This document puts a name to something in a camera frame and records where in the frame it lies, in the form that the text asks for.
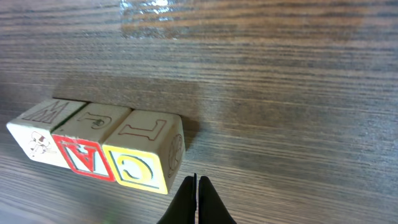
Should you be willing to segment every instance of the letter block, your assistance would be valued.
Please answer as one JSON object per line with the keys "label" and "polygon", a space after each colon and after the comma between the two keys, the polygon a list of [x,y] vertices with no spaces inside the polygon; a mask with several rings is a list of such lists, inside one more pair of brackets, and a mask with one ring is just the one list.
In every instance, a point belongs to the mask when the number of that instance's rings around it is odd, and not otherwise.
{"label": "letter block", "polygon": [[185,155],[181,117],[135,110],[103,150],[119,184],[167,194]]}
{"label": "letter block", "polygon": [[84,105],[78,101],[45,100],[8,122],[7,128],[33,161],[69,168],[51,132]]}
{"label": "letter block", "polygon": [[90,103],[53,132],[55,143],[75,173],[114,181],[101,145],[130,112],[122,106]]}

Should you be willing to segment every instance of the block face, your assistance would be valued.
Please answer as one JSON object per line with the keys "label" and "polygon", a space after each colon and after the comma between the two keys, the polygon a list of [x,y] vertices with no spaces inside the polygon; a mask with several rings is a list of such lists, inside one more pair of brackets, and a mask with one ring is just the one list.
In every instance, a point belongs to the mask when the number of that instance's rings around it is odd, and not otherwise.
{"label": "block face", "polygon": [[52,131],[84,105],[85,102],[49,99],[22,113],[12,122]]}
{"label": "block face", "polygon": [[152,153],[103,146],[116,181],[127,187],[167,194],[159,158]]}
{"label": "block face", "polygon": [[101,145],[130,112],[122,106],[91,103],[52,133],[72,171],[114,181]]}
{"label": "block face", "polygon": [[[104,142],[103,149],[121,185],[167,194],[185,153],[181,118],[175,114],[135,110]],[[133,157],[131,163],[140,169],[127,170],[117,156]],[[158,166],[147,158],[158,161]],[[123,172],[135,177],[135,181],[123,179]]]}
{"label": "block face", "polygon": [[90,103],[53,134],[102,143],[130,112],[122,106]]}
{"label": "block face", "polygon": [[69,100],[45,100],[8,122],[7,128],[33,161],[69,168],[52,139],[51,131],[85,104]]}
{"label": "block face", "polygon": [[169,171],[167,176],[170,178],[175,171],[180,168],[185,150],[183,151],[183,139],[181,134],[176,134],[169,146]]}
{"label": "block face", "polygon": [[60,152],[71,170],[77,174],[114,181],[114,175],[97,142],[72,139],[53,134]]}

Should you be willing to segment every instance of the picture of cartoon figure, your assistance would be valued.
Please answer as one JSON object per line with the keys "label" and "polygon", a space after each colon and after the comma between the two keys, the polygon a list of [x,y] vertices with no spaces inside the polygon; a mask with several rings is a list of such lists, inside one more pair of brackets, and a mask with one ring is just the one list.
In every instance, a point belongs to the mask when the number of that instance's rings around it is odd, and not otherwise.
{"label": "picture of cartoon figure", "polygon": [[181,134],[174,136],[169,147],[169,177],[174,174],[182,158],[182,137]]}
{"label": "picture of cartoon figure", "polygon": [[30,150],[32,150],[30,157],[35,157],[36,154],[43,154],[46,152],[57,153],[56,151],[51,151],[51,144],[49,140],[35,131],[32,133],[32,140],[29,142],[29,147]]}

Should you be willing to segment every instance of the wood grain surface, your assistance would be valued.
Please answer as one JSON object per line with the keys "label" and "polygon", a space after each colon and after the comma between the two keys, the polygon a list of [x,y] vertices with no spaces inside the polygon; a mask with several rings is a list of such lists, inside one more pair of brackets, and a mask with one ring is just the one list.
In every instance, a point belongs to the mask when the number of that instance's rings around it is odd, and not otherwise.
{"label": "wood grain surface", "polygon": [[[0,1],[0,223],[155,223],[194,172],[238,223],[398,223],[398,1],[187,4]],[[52,96],[180,114],[171,194],[31,161],[5,123]]]}

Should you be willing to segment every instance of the wooden alphabet block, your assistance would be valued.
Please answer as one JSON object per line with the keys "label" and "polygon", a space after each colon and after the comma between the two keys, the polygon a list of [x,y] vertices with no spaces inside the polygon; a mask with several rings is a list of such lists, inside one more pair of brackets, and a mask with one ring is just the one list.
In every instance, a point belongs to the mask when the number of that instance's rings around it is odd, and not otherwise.
{"label": "wooden alphabet block", "polygon": [[8,122],[7,128],[33,161],[69,168],[51,132],[84,105],[78,101],[45,100]]}
{"label": "wooden alphabet block", "polygon": [[77,174],[114,181],[101,145],[130,112],[122,106],[90,103],[55,130],[52,136],[70,168]]}
{"label": "wooden alphabet block", "polygon": [[185,155],[181,117],[135,110],[103,150],[119,184],[167,194]]}

